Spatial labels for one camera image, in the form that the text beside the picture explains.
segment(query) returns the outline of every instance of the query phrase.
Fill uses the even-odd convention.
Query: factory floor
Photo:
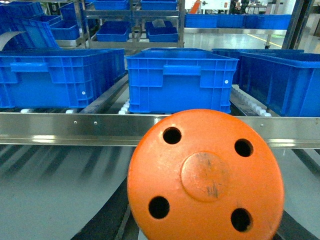
[[[263,49],[266,35],[186,34],[186,48]],[[283,36],[273,36],[280,49]],[[313,53],[318,37],[304,36]],[[67,240],[105,204],[125,179],[132,147],[0,146],[0,239]],[[285,187],[285,210],[320,238],[320,177],[290,149],[275,149]],[[307,153],[320,165],[320,155]]]

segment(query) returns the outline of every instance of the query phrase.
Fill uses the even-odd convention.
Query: metal shelf
[[[119,17],[131,17],[134,19],[142,18],[173,18],[177,19],[180,15],[180,11],[172,10],[94,10],[88,9],[84,11],[89,19],[101,19],[101,18],[119,18]]]
[[[91,41],[92,49],[128,49],[143,50],[147,48],[178,48],[178,42],[120,42],[120,41]]]
[[[185,34],[261,34],[285,35],[287,30],[244,29],[244,28],[184,28]]]

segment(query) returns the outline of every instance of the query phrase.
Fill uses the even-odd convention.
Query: metal rail
[[[184,28],[185,34],[276,34],[285,35],[287,30],[245,28]]]
[[[0,113],[0,144],[136,146],[167,115]],[[271,148],[320,149],[320,118],[237,116]]]

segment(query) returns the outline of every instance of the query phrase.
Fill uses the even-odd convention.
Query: blue plastic crate
[[[106,21],[101,28],[108,29],[129,29],[131,33],[131,23],[129,21]]]
[[[56,40],[76,40],[80,37],[76,21],[61,20],[50,27]]]
[[[45,22],[45,23],[48,23],[49,25],[52,25],[57,22],[60,22],[62,19],[60,15],[41,15],[41,16],[36,16],[31,20]]]
[[[0,16],[0,31],[23,32],[13,37],[3,50],[59,48],[46,22],[33,21],[24,18]]]
[[[259,15],[256,22],[257,29],[288,29],[291,15]]]
[[[12,1],[0,5],[0,9],[8,16],[15,18],[30,19],[44,14],[39,2]]]
[[[218,23],[218,15],[212,14],[186,14],[185,27],[186,28],[203,28],[215,29]]]
[[[124,49],[108,49],[112,54],[111,85],[115,80],[122,76],[125,72],[125,50]]]
[[[149,41],[157,43],[177,43],[178,31],[175,27],[152,27],[148,31]]]
[[[241,53],[239,87],[284,117],[320,117],[320,54]],[[252,65],[263,66],[263,71]]]
[[[142,10],[177,10],[177,1],[141,0]]]
[[[173,25],[172,25],[172,22],[171,21],[163,21],[165,26],[167,28],[172,28]],[[154,28],[154,25],[152,23],[152,21],[146,21],[145,24],[144,24],[144,28],[145,28],[145,34],[146,34],[146,38],[148,39],[149,38],[149,29],[150,28]]]
[[[102,27],[96,33],[98,42],[126,42],[129,40],[129,28]]]
[[[230,113],[238,59],[207,51],[142,51],[126,58],[130,112],[212,109]]]
[[[93,2],[96,10],[128,10],[130,3],[128,0],[95,0]]]
[[[259,14],[249,14],[244,17],[244,28],[256,29]]]
[[[232,84],[239,84],[240,81],[240,69],[241,69],[241,53],[255,53],[255,54],[273,54],[273,53],[303,53],[304,50],[295,50],[295,49],[227,49],[227,48],[213,48],[212,53],[218,54],[221,56],[239,59],[237,70],[233,75]]]
[[[92,5],[93,4],[91,2],[85,3],[86,9],[90,8]],[[77,20],[75,5],[73,2],[62,6],[59,9],[60,9],[62,18],[64,20],[71,20],[71,21]],[[86,18],[86,16],[85,16],[85,13],[84,13],[84,10],[82,9],[82,7],[80,7],[80,11],[81,11],[81,17],[84,20]]]
[[[218,14],[218,28],[241,29],[244,26],[245,15],[237,14]]]
[[[110,87],[112,50],[0,52],[0,108],[84,108]]]

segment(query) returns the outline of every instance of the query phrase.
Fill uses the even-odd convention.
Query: conveyor
[[[124,180],[132,146],[167,115],[115,114],[127,88],[125,76],[79,113],[2,109],[3,239],[70,239],[77,231],[75,239],[138,239]],[[236,95],[231,101],[232,114],[264,138],[282,172],[285,212],[274,239],[320,238],[319,119],[258,117]]]

